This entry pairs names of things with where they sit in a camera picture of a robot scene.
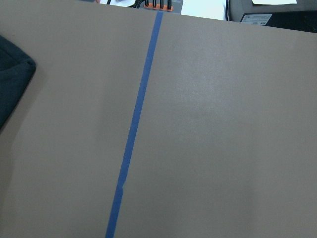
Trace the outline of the black t-shirt with logo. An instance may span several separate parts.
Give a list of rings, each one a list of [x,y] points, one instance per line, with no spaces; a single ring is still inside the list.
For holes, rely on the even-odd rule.
[[[36,71],[34,60],[4,37],[0,38],[0,125],[3,126]]]

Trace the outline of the brown paper table cover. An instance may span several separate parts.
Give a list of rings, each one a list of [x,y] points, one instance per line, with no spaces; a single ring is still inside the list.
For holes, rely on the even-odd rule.
[[[36,72],[0,133],[3,238],[314,238],[314,33],[3,0]]]

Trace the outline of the black box device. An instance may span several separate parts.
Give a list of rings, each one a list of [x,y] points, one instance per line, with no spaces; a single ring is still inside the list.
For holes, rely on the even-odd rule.
[[[317,32],[315,0],[227,0],[228,21],[304,32]]]

